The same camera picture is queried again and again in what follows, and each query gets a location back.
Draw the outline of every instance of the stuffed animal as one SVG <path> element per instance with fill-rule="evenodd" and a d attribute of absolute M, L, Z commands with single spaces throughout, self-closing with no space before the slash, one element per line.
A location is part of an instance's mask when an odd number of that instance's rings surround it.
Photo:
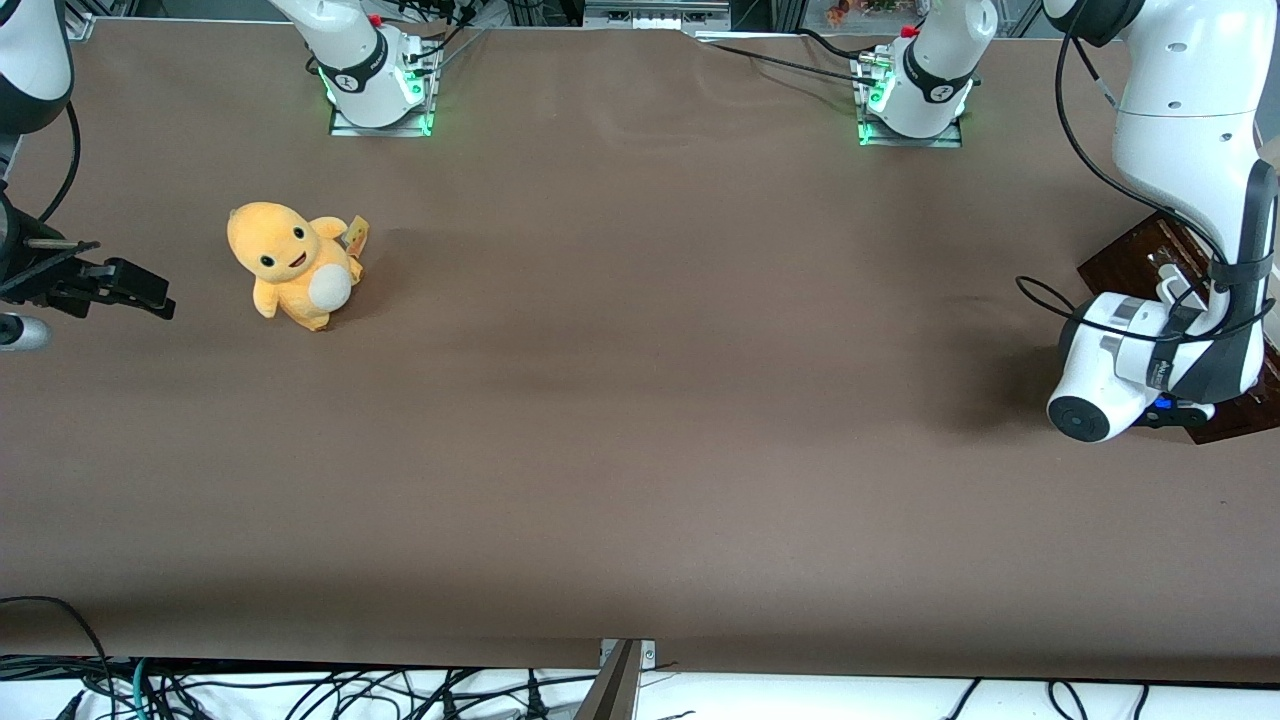
<path fill-rule="evenodd" d="M 329 325 L 329 313 L 351 297 L 364 268 L 369 224 L 356 217 L 351 227 L 338 218 L 310 223 L 275 202 L 250 202 L 232 211 L 227 241 L 241 265 L 253 273 L 253 306 L 264 318 L 275 309 L 308 331 Z"/>

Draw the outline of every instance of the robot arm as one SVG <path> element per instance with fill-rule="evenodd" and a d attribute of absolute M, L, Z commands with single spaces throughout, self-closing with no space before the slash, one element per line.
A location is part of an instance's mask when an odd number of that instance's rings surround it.
<path fill-rule="evenodd" d="M 1207 307 L 1103 293 L 1062 331 L 1048 415 L 1100 442 L 1162 410 L 1248 391 L 1276 219 L 1276 174 L 1253 146 L 1275 38 L 1275 0 L 1046 0 L 1055 27 L 1093 45 L 1123 37 L 1133 69 L 1114 158 L 1129 184 L 1198 225 L 1213 261 Z"/>
<path fill-rule="evenodd" d="M 269 0 L 302 33 L 320 65 L 334 106 L 352 123 L 380 128 L 425 100 L 406 78 L 425 72 L 422 40 L 392 26 L 375 27 L 358 0 Z"/>
<path fill-rule="evenodd" d="M 24 135 L 51 123 L 69 105 L 72 77 L 61 0 L 0 0 L 0 132 Z M 101 265 L 84 260 L 97 242 L 67 240 L 45 223 L 52 205 L 35 218 L 14 208 L 4 190 L 0 182 L 0 300 L 77 318 L 93 302 L 173 318 L 168 281 L 120 258 Z M 35 350 L 47 340 L 41 320 L 0 315 L 0 351 Z"/>
<path fill-rule="evenodd" d="M 934 3 L 919 35 L 899 37 L 888 46 L 893 73 L 868 109 L 906 137 L 945 131 L 973 90 L 973 73 L 998 20 L 991 0 Z"/>
<path fill-rule="evenodd" d="M 0 135 L 54 122 L 72 96 L 63 3 L 0 0 Z"/>

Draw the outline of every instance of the connector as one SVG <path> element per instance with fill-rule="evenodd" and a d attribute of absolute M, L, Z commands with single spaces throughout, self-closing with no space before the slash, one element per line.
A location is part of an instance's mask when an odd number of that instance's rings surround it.
<path fill-rule="evenodd" d="M 529 671 L 529 710 L 525 712 L 526 720 L 547 720 L 550 708 L 543 702 L 543 693 L 538 689 L 538 676 Z"/>
<path fill-rule="evenodd" d="M 76 720 L 76 711 L 79 710 L 81 701 L 84 700 L 84 691 L 76 693 L 76 697 L 67 703 L 67 707 L 58 714 L 55 720 Z"/>

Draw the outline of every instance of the metal frame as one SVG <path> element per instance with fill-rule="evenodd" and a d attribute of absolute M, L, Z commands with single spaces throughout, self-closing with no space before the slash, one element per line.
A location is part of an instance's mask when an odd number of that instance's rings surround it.
<path fill-rule="evenodd" d="M 591 689 L 586 691 L 573 720 L 632 720 L 640 692 L 640 671 L 646 661 L 652 664 L 655 660 L 653 641 L 604 641 L 600 653 L 604 667 L 591 683 Z"/>

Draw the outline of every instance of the white floor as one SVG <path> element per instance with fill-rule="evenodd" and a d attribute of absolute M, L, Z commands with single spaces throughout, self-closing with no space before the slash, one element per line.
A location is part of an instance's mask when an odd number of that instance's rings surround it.
<path fill-rule="evenodd" d="M 540 670 L 540 679 L 576 675 L 582 670 Z M 378 678 L 372 673 L 370 678 Z M 237 684 L 291 679 L 319 679 L 323 674 L 219 675 L 192 678 L 191 682 L 218 679 Z M 419 694 L 429 694 L 444 678 L 443 671 L 410 673 Z M 456 692 L 488 692 L 521 687 L 524 670 L 485 670 L 456 688 Z M 389 683 L 404 688 L 401 678 Z M 786 675 L 728 675 L 705 673 L 646 673 L 641 684 L 636 720 L 664 720 L 692 711 L 690 720 L 942 720 L 952 710 L 968 680 L 913 678 L 819 678 Z M 362 689 L 353 687 L 347 694 Z M 556 707 L 580 701 L 589 683 L 550 685 L 541 689 L 544 702 Z M 1048 703 L 1041 682 L 984 680 L 965 707 L 963 720 L 1053 720 L 1057 714 Z M 1138 700 L 1137 685 L 1076 684 L 1091 720 L 1129 720 Z M 0 682 L 0 720 L 50 720 L 81 689 L 76 680 Z M 195 688 L 205 711 L 215 720 L 282 720 L 307 687 L 270 689 Z M 119 685 L 122 694 L 131 689 Z M 360 700 L 342 714 L 342 720 L 396 720 L 408 711 L 407 698 L 378 688 L 372 694 L 398 702 L 393 708 L 381 701 Z M 319 698 L 320 693 L 311 696 Z M 316 708 L 308 720 L 333 714 L 335 698 Z M 1065 692 L 1060 703 L 1080 720 Z M 463 715 L 466 719 L 509 717 L 521 706 L 500 698 Z M 110 711 L 106 698 L 86 693 L 78 720 L 93 720 Z M 133 712 L 122 708 L 122 719 Z M 436 707 L 428 720 L 439 720 Z M 1142 720 L 1280 719 L 1280 691 L 1155 687 L 1142 712 Z"/>

